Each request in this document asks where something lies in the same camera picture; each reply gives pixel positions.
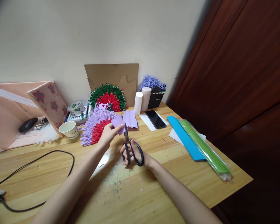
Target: wooden door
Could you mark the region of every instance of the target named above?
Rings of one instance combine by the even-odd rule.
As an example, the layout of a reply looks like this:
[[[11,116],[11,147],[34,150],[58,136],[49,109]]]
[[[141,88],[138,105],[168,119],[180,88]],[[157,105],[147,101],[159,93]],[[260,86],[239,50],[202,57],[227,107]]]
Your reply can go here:
[[[231,223],[280,223],[280,0],[214,0],[169,106],[254,178]]]
[[[214,1],[169,106],[216,144],[278,102],[280,0]]]

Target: power cord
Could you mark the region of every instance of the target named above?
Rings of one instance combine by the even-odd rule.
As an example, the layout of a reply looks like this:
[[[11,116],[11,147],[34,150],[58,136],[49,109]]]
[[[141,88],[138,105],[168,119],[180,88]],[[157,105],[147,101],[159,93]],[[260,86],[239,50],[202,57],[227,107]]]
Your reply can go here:
[[[72,156],[72,167],[71,167],[71,169],[70,169],[70,171],[69,171],[69,174],[68,174],[68,176],[69,176],[69,175],[71,174],[72,169],[73,169],[74,164],[75,164],[75,157],[74,157],[74,155],[71,154],[71,153],[69,153],[69,152],[62,151],[62,150],[53,150],[53,151],[48,152],[47,154],[44,154],[43,156],[37,158],[36,160],[33,160],[32,162],[27,163],[26,165],[20,167],[19,169],[17,169],[16,171],[14,171],[12,174],[10,174],[7,178],[5,178],[4,180],[2,180],[2,181],[0,182],[0,184],[2,184],[2,183],[3,183],[4,181],[6,181],[7,179],[11,178],[13,175],[15,175],[15,174],[16,174],[17,172],[19,172],[20,170],[24,169],[26,166],[29,166],[30,164],[32,164],[32,163],[38,161],[39,159],[41,159],[41,158],[43,158],[43,157],[45,157],[45,156],[47,156],[47,155],[49,155],[49,154],[51,154],[51,153],[53,153],[53,152],[64,152],[64,153],[69,154],[69,155]],[[36,206],[34,206],[34,207],[27,208],[27,209],[23,209],[23,210],[15,210],[15,209],[12,209],[11,207],[9,207],[9,206],[6,204],[3,195],[0,195],[0,202],[4,205],[4,207],[5,207],[6,209],[8,209],[8,210],[11,211],[11,212],[27,212],[27,211],[33,210],[33,209],[35,209],[35,208],[38,208],[39,206],[42,206],[44,203],[46,203],[46,202],[43,202],[43,203],[40,203],[40,204],[38,204],[38,205],[36,205]]]

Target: black mouse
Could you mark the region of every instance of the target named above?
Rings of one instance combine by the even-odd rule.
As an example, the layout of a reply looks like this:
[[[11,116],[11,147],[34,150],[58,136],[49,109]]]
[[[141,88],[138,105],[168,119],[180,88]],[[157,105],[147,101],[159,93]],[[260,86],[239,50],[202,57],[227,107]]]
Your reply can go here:
[[[23,133],[23,132],[29,131],[31,128],[34,127],[34,125],[36,124],[37,121],[38,121],[38,118],[31,118],[31,119],[25,121],[25,122],[19,127],[19,132],[20,132],[20,133]]]

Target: white cylinder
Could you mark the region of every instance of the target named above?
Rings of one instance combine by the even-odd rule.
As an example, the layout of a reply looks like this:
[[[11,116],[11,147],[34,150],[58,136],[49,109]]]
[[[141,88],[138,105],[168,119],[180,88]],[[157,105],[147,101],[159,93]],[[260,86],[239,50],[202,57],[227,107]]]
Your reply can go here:
[[[135,115],[140,115],[141,104],[142,104],[142,97],[143,97],[143,93],[136,92],[135,107],[134,107]]]
[[[152,93],[152,89],[149,87],[143,87],[142,88],[142,104],[141,104],[141,111],[147,111],[148,103],[150,99],[150,94]]]

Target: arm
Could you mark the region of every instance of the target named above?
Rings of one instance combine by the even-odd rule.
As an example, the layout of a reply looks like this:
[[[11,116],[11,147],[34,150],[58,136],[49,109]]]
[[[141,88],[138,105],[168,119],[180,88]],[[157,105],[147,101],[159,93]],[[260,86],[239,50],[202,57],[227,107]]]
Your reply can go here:
[[[135,141],[132,140],[131,143],[133,149],[137,149]],[[121,148],[120,152],[125,152],[124,156],[127,158],[125,146]],[[169,173],[158,161],[145,152],[143,154],[144,165],[156,176],[186,223],[221,223],[218,217],[195,194]],[[141,160],[138,150],[135,150],[135,156],[138,160]]]
[[[96,147],[53,193],[32,223],[64,223],[66,221],[98,163],[110,147],[111,141],[122,127],[123,125],[112,129],[114,128],[112,124],[105,126]]]

